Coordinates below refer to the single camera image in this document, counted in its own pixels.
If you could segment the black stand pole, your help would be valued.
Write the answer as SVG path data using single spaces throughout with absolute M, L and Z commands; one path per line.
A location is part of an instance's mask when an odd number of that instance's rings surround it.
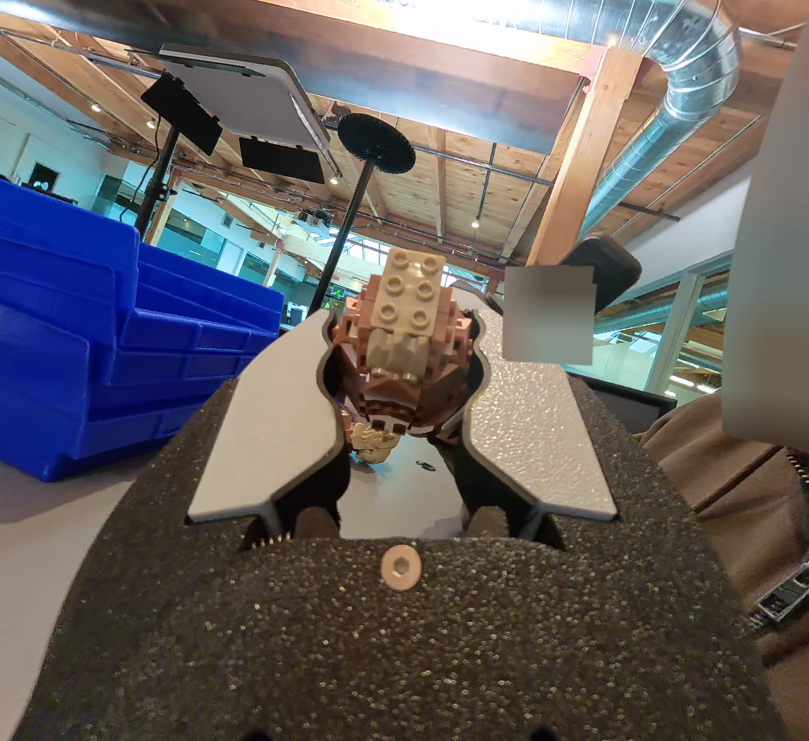
M 134 225 L 139 233 L 141 242 L 146 241 L 147 231 L 149 230 L 156 205 L 159 201 L 166 200 L 167 198 L 166 179 L 171 169 L 178 139 L 179 131 L 174 125 L 170 125 L 163 147 L 158 152 L 157 161 Z

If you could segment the black rectangular panel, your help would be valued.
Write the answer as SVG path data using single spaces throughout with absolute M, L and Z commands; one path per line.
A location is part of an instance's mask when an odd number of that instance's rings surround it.
M 256 137 L 240 137 L 239 150 L 245 168 L 304 182 L 324 184 L 317 153 L 302 146 L 278 145 Z

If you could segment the gold toy piece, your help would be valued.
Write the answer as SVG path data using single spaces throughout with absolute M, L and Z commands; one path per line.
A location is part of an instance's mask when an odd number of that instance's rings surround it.
M 378 430 L 370 424 L 353 423 L 346 431 L 349 449 L 360 463 L 376 465 L 385 462 L 399 444 L 400 435 Z

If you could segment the brown jacket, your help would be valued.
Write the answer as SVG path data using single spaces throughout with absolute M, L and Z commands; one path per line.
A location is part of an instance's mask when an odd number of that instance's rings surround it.
M 681 493 L 750 612 L 772 681 L 807 692 L 807 451 L 728 436 L 722 393 L 640 438 Z

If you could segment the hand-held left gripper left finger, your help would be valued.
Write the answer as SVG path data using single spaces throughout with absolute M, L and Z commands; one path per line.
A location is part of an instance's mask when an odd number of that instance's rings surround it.
M 196 493 L 191 523 L 260 516 L 282 524 L 277 501 L 334 460 L 345 442 L 324 368 L 331 311 L 317 311 L 240 374 Z

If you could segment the grey light panel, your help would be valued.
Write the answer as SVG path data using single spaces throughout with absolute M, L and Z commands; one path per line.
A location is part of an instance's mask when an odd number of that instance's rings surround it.
M 287 62 L 178 44 L 156 59 L 229 132 L 329 158 L 329 133 Z

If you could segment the wooden ceiling post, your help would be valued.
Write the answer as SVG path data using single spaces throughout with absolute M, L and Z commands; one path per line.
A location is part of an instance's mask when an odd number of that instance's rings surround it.
M 642 60 L 640 53 L 616 48 L 608 48 L 601 55 L 527 266 L 560 263 L 579 239 L 605 154 Z

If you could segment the blue storage bin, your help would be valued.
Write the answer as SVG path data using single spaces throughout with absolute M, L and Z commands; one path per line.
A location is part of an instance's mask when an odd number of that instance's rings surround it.
M 164 445 L 278 337 L 284 297 L 2 182 L 1 456 L 42 481 Z

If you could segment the black square panel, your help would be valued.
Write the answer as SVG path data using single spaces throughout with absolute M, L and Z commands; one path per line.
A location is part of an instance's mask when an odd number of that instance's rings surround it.
M 214 153 L 222 135 L 219 119 L 202 107 L 180 79 L 163 72 L 141 99 L 206 156 Z

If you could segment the black monitor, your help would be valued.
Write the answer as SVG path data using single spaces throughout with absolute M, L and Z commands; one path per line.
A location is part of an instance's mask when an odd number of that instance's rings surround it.
M 585 382 L 607 410 L 631 432 L 648 430 L 659 418 L 676 408 L 676 398 L 639 391 L 579 373 L 569 372 L 568 375 Z

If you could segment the black round disc stand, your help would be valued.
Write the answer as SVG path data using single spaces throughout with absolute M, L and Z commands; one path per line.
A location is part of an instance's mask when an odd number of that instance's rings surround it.
M 315 314 L 323 304 L 374 170 L 379 168 L 383 173 L 401 175 L 409 172 L 416 161 L 416 153 L 410 141 L 382 119 L 370 115 L 351 113 L 342 117 L 338 124 L 338 137 L 349 155 L 362 163 L 362 169 L 349 208 L 321 273 L 308 317 Z

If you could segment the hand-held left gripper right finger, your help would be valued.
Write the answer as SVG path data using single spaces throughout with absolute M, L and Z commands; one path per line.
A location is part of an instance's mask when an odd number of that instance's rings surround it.
M 541 513 L 613 521 L 616 504 L 567 374 L 507 361 L 501 315 L 487 306 L 471 314 L 482 379 L 463 409 L 464 448 Z

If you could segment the brown brick figure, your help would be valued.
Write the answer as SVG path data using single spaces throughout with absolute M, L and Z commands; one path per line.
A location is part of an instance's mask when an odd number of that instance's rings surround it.
M 442 286 L 444 260 L 393 247 L 332 330 L 347 412 L 394 435 L 438 432 L 469 397 L 473 320 Z

